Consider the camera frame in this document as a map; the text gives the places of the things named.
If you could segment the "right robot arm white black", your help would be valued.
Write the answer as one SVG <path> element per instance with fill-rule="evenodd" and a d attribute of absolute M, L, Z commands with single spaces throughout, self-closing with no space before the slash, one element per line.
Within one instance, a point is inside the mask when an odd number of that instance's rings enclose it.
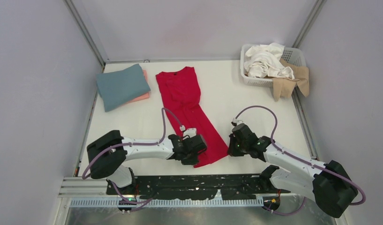
<path fill-rule="evenodd" d="M 259 176 L 262 189 L 281 189 L 301 195 L 333 218 L 341 217 L 358 195 L 340 163 L 308 159 L 270 137 L 258 137 L 242 122 L 232 125 L 228 154 L 232 157 L 250 155 L 269 163 Z"/>

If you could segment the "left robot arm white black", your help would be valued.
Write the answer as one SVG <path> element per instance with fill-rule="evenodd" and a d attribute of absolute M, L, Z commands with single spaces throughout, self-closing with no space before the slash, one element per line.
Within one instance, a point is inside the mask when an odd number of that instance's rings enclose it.
<path fill-rule="evenodd" d="M 87 146 L 89 164 L 82 178 L 107 179 L 116 188 L 125 188 L 135 182 L 131 168 L 124 162 L 145 158 L 177 160 L 182 165 L 196 165 L 207 143 L 196 129 L 186 130 L 185 136 L 171 134 L 159 140 L 123 137 L 112 130 Z"/>

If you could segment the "red t shirt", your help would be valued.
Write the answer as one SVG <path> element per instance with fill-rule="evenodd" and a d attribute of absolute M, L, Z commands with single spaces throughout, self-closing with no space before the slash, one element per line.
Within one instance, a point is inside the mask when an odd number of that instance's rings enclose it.
<path fill-rule="evenodd" d="M 184 67 L 176 72 L 156 75 L 163 106 L 169 109 L 186 128 L 196 128 L 207 143 L 207 150 L 198 156 L 195 168 L 212 164 L 227 156 L 228 147 L 200 107 L 201 90 L 195 69 Z"/>

